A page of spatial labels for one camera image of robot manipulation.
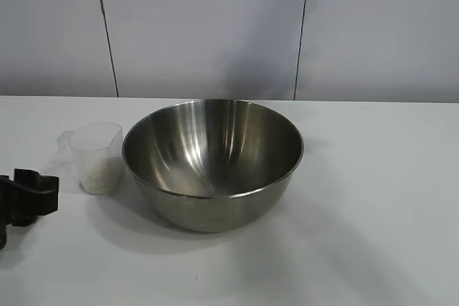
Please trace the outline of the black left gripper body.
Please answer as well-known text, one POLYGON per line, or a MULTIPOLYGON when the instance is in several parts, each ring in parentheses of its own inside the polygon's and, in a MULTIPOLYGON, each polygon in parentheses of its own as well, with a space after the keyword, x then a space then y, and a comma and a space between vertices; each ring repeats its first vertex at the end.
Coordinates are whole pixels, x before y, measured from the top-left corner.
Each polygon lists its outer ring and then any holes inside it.
POLYGON ((58 210, 59 189, 59 177, 33 170, 1 176, 1 248, 7 243, 7 226, 27 227, 58 210))

